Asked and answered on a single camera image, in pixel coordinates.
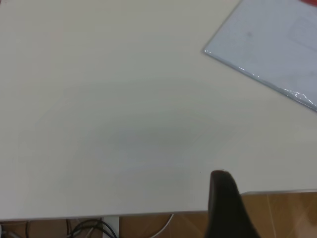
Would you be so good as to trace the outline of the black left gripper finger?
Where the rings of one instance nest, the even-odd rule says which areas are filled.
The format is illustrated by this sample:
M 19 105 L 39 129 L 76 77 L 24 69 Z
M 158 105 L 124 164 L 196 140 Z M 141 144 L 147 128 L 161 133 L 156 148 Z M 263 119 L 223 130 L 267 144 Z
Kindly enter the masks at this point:
M 206 238 L 258 238 L 232 175 L 211 172 Z

